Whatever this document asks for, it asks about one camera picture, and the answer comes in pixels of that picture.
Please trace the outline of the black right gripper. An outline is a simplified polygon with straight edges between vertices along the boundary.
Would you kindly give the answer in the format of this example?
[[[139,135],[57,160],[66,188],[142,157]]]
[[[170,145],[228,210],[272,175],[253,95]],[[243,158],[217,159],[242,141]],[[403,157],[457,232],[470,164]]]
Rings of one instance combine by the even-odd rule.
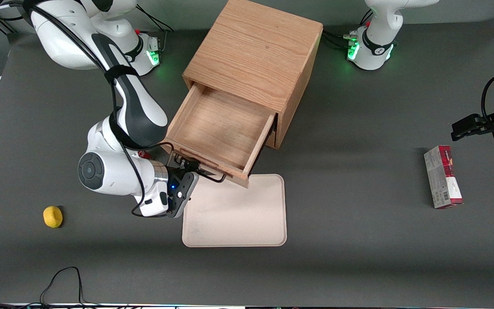
[[[183,156],[175,156],[175,164],[180,170],[200,170],[200,161],[187,160]],[[182,215],[198,180],[199,175],[196,172],[170,172],[168,178],[168,217],[178,218]]]

